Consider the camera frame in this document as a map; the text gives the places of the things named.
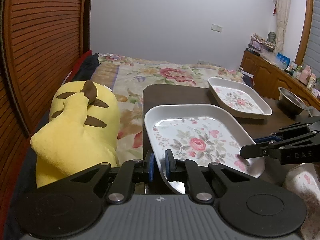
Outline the yellow plush toy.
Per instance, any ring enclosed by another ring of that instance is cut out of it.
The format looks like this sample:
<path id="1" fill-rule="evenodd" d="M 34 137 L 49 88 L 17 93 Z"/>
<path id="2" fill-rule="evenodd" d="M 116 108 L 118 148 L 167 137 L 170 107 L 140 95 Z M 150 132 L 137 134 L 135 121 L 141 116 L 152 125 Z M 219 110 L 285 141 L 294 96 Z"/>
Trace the yellow plush toy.
<path id="1" fill-rule="evenodd" d="M 55 93 L 49 120 L 30 140 L 42 187 L 99 163 L 119 165 L 120 110 L 116 96 L 93 81 L 72 81 Z"/>

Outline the pink thermos bottle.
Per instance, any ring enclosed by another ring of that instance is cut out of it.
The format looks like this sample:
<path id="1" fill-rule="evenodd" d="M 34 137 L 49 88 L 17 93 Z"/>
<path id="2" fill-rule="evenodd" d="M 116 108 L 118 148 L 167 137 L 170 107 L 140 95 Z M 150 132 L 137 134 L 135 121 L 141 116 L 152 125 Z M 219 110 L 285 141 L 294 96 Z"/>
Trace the pink thermos bottle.
<path id="1" fill-rule="evenodd" d="M 311 74 L 312 74 L 311 67 L 309 65 L 306 65 L 300 74 L 299 81 L 304 85 L 307 85 Z"/>

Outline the floral square plate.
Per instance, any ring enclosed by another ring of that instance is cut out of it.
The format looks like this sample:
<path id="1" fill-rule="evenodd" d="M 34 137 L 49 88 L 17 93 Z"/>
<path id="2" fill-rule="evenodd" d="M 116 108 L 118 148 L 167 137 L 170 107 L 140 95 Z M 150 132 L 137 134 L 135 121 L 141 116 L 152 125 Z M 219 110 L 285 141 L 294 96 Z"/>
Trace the floral square plate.
<path id="1" fill-rule="evenodd" d="M 263 157 L 244 159 L 242 146 L 253 139 L 231 114 L 210 104 L 160 105 L 144 116 L 148 134 L 161 178 L 175 193 L 185 193 L 182 182 L 167 180 L 165 151 L 171 150 L 175 159 L 190 159 L 199 166 L 221 163 L 255 178 L 265 169 Z"/>
<path id="2" fill-rule="evenodd" d="M 219 106 L 234 117 L 264 120 L 273 113 L 265 100 L 244 83 L 210 77 L 208 84 Z"/>
<path id="3" fill-rule="evenodd" d="M 319 164 L 300 164 L 289 170 L 283 187 L 306 204 L 307 215 L 301 227 L 303 239 L 319 239 Z"/>

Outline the wooden sideboard cabinet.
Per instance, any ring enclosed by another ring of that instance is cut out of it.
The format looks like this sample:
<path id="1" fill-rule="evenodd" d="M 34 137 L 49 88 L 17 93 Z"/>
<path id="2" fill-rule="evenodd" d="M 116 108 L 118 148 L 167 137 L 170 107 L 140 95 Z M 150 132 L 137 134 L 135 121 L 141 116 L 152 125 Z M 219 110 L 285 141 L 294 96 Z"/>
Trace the wooden sideboard cabinet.
<path id="1" fill-rule="evenodd" d="M 257 55 L 245 50 L 240 66 L 253 75 L 253 88 L 260 96 L 278 99 L 278 88 L 283 87 L 302 99 L 307 106 L 319 109 L 319 99 L 313 96 L 306 85 Z"/>

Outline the beige curtain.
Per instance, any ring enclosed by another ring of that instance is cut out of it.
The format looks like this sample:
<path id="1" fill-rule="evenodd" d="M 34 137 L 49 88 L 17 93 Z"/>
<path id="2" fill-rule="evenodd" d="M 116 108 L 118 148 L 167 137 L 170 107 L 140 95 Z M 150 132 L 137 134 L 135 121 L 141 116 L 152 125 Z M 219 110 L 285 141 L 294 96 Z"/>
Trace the beige curtain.
<path id="1" fill-rule="evenodd" d="M 277 19 L 277 28 L 276 28 L 276 46 L 274 53 L 283 53 L 284 51 L 284 42 L 287 23 L 289 20 L 291 0 L 277 0 L 276 1 L 276 19 Z"/>

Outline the blue white box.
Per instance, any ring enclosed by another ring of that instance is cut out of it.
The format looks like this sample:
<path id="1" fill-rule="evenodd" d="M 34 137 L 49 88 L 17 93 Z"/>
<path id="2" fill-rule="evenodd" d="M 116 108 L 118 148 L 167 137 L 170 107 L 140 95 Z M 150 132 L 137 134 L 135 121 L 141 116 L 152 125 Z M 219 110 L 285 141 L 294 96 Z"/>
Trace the blue white box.
<path id="1" fill-rule="evenodd" d="M 291 62 L 290 58 L 284 56 L 283 54 L 278 53 L 276 55 L 276 58 L 279 62 L 281 62 L 285 66 L 285 68 L 290 65 L 290 62 Z"/>

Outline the small steel bowl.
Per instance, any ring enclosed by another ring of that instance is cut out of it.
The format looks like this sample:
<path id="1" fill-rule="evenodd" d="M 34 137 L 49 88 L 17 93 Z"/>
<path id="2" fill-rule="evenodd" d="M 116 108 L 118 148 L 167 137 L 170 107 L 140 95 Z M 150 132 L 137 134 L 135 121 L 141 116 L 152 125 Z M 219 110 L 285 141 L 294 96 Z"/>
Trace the small steel bowl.
<path id="1" fill-rule="evenodd" d="M 278 87 L 279 101 L 278 107 L 289 118 L 295 119 L 302 111 L 307 111 L 308 106 L 294 93 L 283 87 Z"/>

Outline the floral bed quilt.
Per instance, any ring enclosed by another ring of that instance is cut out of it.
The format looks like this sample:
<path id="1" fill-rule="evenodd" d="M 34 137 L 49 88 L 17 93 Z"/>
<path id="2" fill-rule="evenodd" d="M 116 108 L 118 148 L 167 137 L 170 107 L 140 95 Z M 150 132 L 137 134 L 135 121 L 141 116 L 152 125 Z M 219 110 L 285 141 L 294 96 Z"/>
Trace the floral bed quilt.
<path id="1" fill-rule="evenodd" d="M 117 155 L 120 163 L 143 156 L 143 90 L 150 85 L 208 87 L 210 77 L 243 82 L 243 74 L 210 64 L 175 64 L 117 54 L 98 54 L 91 79 L 115 94 L 121 112 Z"/>

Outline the white wall switch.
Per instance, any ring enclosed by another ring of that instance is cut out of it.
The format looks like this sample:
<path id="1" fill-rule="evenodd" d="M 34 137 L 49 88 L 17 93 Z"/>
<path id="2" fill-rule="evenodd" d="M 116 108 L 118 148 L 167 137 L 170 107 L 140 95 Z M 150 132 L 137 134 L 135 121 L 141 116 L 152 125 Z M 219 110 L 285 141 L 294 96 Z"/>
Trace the white wall switch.
<path id="1" fill-rule="evenodd" d="M 217 32 L 221 33 L 221 32 L 222 32 L 222 27 L 219 26 L 219 25 L 216 25 L 216 24 L 212 24 L 211 30 L 212 30 L 212 31 L 217 31 Z"/>

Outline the stack of folded fabrics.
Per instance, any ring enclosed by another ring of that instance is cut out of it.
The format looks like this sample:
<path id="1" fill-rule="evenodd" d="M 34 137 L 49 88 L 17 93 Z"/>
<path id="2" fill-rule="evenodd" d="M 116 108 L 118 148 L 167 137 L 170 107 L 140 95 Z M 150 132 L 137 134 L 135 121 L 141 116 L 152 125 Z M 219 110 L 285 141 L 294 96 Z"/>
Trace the stack of folded fabrics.
<path id="1" fill-rule="evenodd" d="M 275 46 L 276 45 L 274 43 L 268 42 L 257 34 L 250 36 L 250 42 L 248 44 L 249 48 L 255 49 L 258 52 L 266 51 L 271 53 L 274 52 Z"/>

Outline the large steel bowl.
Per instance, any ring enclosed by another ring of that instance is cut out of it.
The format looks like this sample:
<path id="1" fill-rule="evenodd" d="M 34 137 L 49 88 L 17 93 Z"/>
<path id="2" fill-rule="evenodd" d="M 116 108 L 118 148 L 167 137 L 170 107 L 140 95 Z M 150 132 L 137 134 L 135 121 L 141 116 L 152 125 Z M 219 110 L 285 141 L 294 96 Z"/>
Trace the large steel bowl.
<path id="1" fill-rule="evenodd" d="M 307 107 L 306 110 L 308 111 L 309 117 L 320 116 L 320 111 L 313 106 Z"/>

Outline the grey window blind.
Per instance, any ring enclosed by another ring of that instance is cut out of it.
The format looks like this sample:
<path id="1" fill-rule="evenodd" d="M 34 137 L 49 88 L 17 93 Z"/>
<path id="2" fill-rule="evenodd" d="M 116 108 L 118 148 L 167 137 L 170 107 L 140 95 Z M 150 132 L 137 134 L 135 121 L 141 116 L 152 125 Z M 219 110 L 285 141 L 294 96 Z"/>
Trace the grey window blind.
<path id="1" fill-rule="evenodd" d="M 311 27 L 303 63 L 311 67 L 319 77 L 320 71 L 320 7 L 319 0 L 313 0 Z"/>

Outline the wooden louvered wardrobe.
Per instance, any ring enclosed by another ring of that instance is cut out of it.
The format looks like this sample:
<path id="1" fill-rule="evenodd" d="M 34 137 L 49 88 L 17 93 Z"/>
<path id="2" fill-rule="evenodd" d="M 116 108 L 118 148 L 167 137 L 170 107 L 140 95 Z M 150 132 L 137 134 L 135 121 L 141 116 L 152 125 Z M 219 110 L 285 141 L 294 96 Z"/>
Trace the wooden louvered wardrobe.
<path id="1" fill-rule="evenodd" d="M 1 214 L 29 139 L 89 49 L 91 0 L 1 0 Z"/>

